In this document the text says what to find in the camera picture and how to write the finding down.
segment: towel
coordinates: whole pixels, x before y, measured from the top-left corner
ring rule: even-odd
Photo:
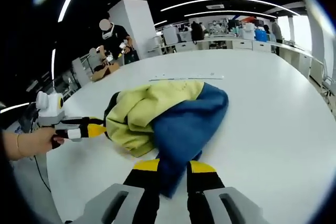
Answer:
[[[105,111],[109,139],[128,149],[135,157],[154,148],[150,122],[185,100],[195,100],[202,88],[199,81],[160,81],[120,92]]]
[[[187,163],[200,157],[227,107],[227,94],[207,83],[162,81],[115,94],[104,119],[108,138],[132,155],[159,149],[161,193],[172,197]]]

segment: black cable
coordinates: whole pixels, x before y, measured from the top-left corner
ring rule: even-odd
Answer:
[[[43,182],[43,184],[47,187],[48,191],[51,192],[51,190],[49,189],[49,187],[47,186],[47,184],[44,182],[44,179],[42,178],[42,175],[41,175],[41,172],[40,172],[40,168],[38,166],[38,163],[37,163],[37,159],[36,159],[36,156],[34,155],[34,159],[35,159],[35,162],[36,162],[36,166],[37,166],[37,169],[38,169],[38,173],[40,174],[40,178]]]
[[[34,115],[33,118],[32,118],[32,121],[31,121],[32,123],[31,123],[31,126],[30,126],[30,132],[33,131],[33,125],[34,125],[34,123],[35,123],[35,121],[36,121],[37,118],[38,118],[38,111],[36,112],[36,115]],[[45,181],[44,181],[44,179],[42,177],[42,174],[41,174],[41,171],[40,171],[40,167],[38,166],[38,163],[37,163],[36,155],[34,155],[34,159],[35,159],[35,163],[36,163],[36,166],[37,166],[38,173],[40,175],[40,178],[41,178],[43,184],[47,187],[48,191],[51,192],[50,188],[47,186],[47,184],[45,183]]]

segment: round white table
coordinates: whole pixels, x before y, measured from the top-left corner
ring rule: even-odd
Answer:
[[[229,107],[200,161],[262,208],[271,224],[307,223],[335,176],[336,122],[309,81],[275,54],[202,50],[141,60],[80,89],[65,102],[66,114],[102,118],[115,92],[163,73],[224,76],[206,81],[227,92]],[[156,154],[134,158],[104,135],[50,151],[49,183],[62,221],[81,216],[86,202]],[[172,199],[161,198],[156,223],[190,223],[186,203],[184,176]]]

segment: cardboard box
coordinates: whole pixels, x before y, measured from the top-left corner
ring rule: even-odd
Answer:
[[[118,70],[119,64],[118,63],[112,63],[109,66],[104,67],[102,70],[99,70],[97,72],[95,72],[93,75],[91,75],[90,79],[91,81],[95,82],[95,81],[99,81],[101,79],[103,79],[105,76],[108,76],[109,74],[115,72],[116,70]]]

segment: human hand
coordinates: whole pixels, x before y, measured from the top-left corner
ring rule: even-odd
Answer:
[[[55,129],[52,127],[43,127],[32,133],[22,134],[18,138],[19,152],[23,156],[47,153],[52,149],[52,141],[64,143],[64,139],[54,136],[55,134]]]
[[[109,65],[109,61],[107,60],[107,58],[105,58],[101,63],[103,64],[103,66]]]
[[[129,46],[126,46],[124,49],[124,54],[128,54],[131,51],[131,48]]]

